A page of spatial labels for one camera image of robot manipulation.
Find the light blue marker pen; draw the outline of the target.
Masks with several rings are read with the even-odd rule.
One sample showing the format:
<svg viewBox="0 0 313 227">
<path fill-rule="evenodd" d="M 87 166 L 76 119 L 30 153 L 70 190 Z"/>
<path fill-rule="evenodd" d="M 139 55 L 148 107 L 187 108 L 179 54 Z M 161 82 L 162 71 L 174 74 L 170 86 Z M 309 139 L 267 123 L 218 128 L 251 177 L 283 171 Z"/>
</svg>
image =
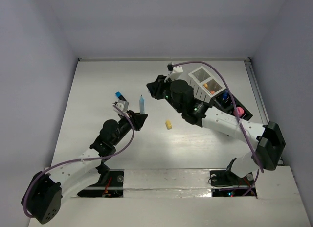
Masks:
<svg viewBox="0 0 313 227">
<path fill-rule="evenodd" d="M 139 99 L 139 111 L 141 114 L 145 113 L 145 103 L 144 103 L 144 98 L 142 95 L 140 96 L 140 99 Z"/>
</svg>

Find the yellow marker cap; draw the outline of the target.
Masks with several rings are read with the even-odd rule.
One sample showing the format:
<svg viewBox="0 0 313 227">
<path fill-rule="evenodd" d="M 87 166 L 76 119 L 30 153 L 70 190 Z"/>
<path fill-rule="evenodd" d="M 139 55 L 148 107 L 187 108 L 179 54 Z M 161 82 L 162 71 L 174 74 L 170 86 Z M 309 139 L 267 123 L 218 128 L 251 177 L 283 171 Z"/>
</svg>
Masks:
<svg viewBox="0 0 313 227">
<path fill-rule="evenodd" d="M 168 130 L 172 129 L 172 124 L 170 120 L 166 120 L 165 125 Z"/>
</svg>

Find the black highlighter blue cap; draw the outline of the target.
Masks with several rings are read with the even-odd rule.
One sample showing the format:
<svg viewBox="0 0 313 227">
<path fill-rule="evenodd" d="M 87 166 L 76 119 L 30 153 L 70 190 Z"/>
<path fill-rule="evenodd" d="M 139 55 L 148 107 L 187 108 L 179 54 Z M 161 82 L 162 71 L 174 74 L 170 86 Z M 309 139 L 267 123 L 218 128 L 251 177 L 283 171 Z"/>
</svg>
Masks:
<svg viewBox="0 0 313 227">
<path fill-rule="evenodd" d="M 115 93 L 116 97 L 121 101 L 127 101 L 126 98 L 118 91 Z"/>
</svg>

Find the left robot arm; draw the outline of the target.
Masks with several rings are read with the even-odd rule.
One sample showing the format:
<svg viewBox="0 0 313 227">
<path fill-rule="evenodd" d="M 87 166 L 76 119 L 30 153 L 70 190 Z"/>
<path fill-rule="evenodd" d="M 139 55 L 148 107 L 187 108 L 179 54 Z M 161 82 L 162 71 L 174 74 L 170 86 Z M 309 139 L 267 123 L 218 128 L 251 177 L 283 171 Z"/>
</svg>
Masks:
<svg viewBox="0 0 313 227">
<path fill-rule="evenodd" d="M 128 132 L 134 137 L 148 117 L 146 113 L 131 110 L 119 110 L 118 114 L 118 121 L 104 122 L 95 141 L 78 158 L 60 162 L 33 176 L 21 200 L 27 217 L 44 225 L 69 198 L 90 185 L 104 185 L 108 181 L 110 169 L 105 162 L 121 153 L 116 145 Z"/>
</svg>

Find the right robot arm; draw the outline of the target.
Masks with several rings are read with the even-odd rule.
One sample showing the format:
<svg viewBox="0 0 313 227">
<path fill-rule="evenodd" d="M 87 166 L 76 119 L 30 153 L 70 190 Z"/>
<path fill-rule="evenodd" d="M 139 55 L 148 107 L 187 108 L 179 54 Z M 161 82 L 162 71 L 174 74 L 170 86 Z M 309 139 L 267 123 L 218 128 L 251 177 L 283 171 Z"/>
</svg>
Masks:
<svg viewBox="0 0 313 227">
<path fill-rule="evenodd" d="M 159 75 L 146 86 L 152 98 L 165 99 L 189 124 L 224 133 L 252 147 L 248 153 L 230 162 L 225 172 L 229 183 L 236 184 L 246 174 L 258 169 L 276 169 L 286 146 L 277 123 L 269 121 L 265 125 L 237 119 L 196 99 L 193 88 L 184 80 L 167 81 L 165 76 Z"/>
</svg>

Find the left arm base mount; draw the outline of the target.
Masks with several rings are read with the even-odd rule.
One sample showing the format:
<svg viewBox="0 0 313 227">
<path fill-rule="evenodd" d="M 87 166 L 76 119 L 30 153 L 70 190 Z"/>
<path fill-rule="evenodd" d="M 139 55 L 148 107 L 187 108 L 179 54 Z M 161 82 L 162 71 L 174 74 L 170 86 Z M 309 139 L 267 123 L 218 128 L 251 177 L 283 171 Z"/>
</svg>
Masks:
<svg viewBox="0 0 313 227">
<path fill-rule="evenodd" d="M 124 170 L 111 170 L 105 164 L 96 168 L 100 173 L 97 183 L 77 193 L 81 198 L 121 198 L 124 189 Z"/>
</svg>

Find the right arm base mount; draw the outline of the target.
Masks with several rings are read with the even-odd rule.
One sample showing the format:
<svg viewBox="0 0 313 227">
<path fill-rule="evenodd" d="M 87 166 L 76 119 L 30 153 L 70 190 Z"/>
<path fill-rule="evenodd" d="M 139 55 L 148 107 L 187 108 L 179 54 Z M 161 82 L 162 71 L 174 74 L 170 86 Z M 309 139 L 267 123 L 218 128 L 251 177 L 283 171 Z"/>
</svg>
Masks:
<svg viewBox="0 0 313 227">
<path fill-rule="evenodd" d="M 233 159 L 225 170 L 211 170 L 208 183 L 211 185 L 212 197 L 257 197 L 252 173 L 240 178 L 230 170 Z"/>
</svg>

